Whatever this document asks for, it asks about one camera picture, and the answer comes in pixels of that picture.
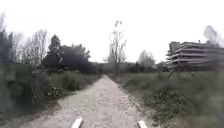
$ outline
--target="dirt path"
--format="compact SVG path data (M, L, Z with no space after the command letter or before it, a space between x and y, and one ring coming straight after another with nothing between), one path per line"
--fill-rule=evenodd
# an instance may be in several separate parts
M20 128L70 128L83 117L82 128L137 128L140 114L116 83L103 76L92 87L58 101L61 108Z

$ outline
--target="grass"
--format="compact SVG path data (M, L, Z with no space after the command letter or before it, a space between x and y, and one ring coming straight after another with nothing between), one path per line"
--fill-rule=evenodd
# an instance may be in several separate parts
M146 108L156 110L153 119L163 127L175 127L173 119L187 122L185 127L223 127L224 73L168 73L124 74L119 79L122 87L140 97Z

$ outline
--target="shrub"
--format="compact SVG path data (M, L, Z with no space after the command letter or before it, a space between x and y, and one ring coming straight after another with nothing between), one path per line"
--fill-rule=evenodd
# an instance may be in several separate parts
M86 88L92 84L99 75L84 75L75 72L64 72L49 77L51 87L63 89L64 91L75 91Z
M222 72L182 72L168 74L126 74L123 88L141 97L145 107L156 110L154 119L165 124L173 118L186 120L192 127L220 127L224 108Z
M44 72L28 65L0 65L0 111L42 105L49 86Z
M51 87L50 91L47 93L48 99L58 99L63 95L63 90L57 87Z

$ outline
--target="building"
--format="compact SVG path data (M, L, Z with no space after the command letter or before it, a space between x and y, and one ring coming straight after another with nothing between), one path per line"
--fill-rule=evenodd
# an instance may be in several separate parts
M168 68L192 67L202 68L214 64L224 64L224 48L218 45L194 42L171 42L167 53Z

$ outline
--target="overcast sky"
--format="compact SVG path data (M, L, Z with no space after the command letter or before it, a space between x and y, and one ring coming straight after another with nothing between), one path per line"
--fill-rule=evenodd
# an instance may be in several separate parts
M171 41L205 41L206 25L224 33L223 5L221 0L0 0L0 13L8 31L28 37L46 29L62 44L82 43L98 62L108 55L109 34L120 20L128 61L147 50L159 62Z

